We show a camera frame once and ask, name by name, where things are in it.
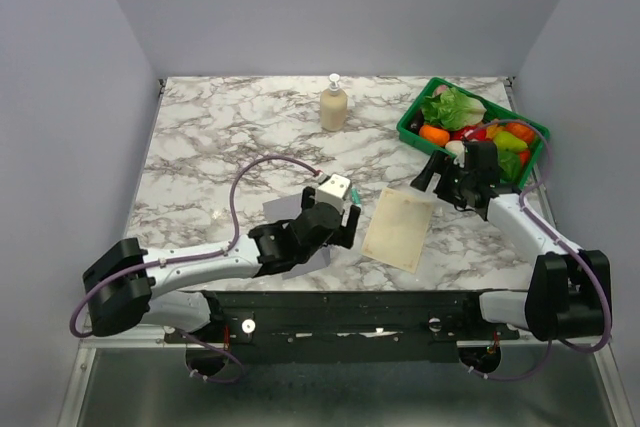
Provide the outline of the green white glue stick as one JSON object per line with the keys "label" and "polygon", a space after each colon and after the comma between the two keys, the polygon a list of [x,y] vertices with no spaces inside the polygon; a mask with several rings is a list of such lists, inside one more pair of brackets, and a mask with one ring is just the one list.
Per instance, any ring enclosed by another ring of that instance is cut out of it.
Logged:
{"label": "green white glue stick", "polygon": [[351,189],[351,199],[352,199],[352,203],[354,205],[357,205],[357,206],[361,206],[362,205],[362,202],[361,202],[361,199],[360,199],[360,195],[359,195],[359,193],[358,193],[356,188],[352,188]]}

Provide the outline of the grey envelope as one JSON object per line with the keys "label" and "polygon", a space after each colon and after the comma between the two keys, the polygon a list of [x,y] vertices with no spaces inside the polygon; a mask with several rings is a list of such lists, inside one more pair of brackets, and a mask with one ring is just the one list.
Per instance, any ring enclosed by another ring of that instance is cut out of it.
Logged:
{"label": "grey envelope", "polygon": [[[263,213],[268,223],[280,220],[294,219],[301,213],[301,194],[285,196],[263,204]],[[329,266],[331,250],[321,248],[306,263],[296,265],[293,269],[282,274],[285,280],[319,271]]]}

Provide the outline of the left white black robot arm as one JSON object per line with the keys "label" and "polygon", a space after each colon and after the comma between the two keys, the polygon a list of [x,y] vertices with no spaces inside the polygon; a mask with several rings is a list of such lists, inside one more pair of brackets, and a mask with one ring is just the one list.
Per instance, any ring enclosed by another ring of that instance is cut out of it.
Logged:
{"label": "left white black robot arm", "polygon": [[308,263],[326,247],[352,248],[361,208],[345,203],[349,190],[346,184],[336,193],[307,187],[297,217],[236,232],[228,242],[175,251],[144,249],[135,238],[116,242],[82,276],[90,335],[110,337],[151,324],[214,340],[222,319],[191,287],[274,276]]}

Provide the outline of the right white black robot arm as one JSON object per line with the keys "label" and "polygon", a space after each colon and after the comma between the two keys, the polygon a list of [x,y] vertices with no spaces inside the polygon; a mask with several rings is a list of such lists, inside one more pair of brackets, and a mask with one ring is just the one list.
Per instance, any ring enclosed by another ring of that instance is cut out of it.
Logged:
{"label": "right white black robot arm", "polygon": [[486,291],[479,304],[461,312],[467,336],[483,338],[500,323],[527,330],[540,341],[598,336],[607,344],[612,328],[608,258],[569,241],[531,209],[516,185],[503,182],[493,143],[464,142],[458,157],[434,152],[410,185],[426,191],[433,177],[438,199],[478,214],[533,267],[526,290]]}

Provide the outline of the beige letter paper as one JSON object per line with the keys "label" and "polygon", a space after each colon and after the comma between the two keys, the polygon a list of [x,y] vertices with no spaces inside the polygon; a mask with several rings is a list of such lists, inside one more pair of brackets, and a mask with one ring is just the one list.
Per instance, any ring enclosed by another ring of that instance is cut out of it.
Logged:
{"label": "beige letter paper", "polygon": [[407,192],[384,188],[378,199],[361,253],[387,266],[414,274],[435,205]]}

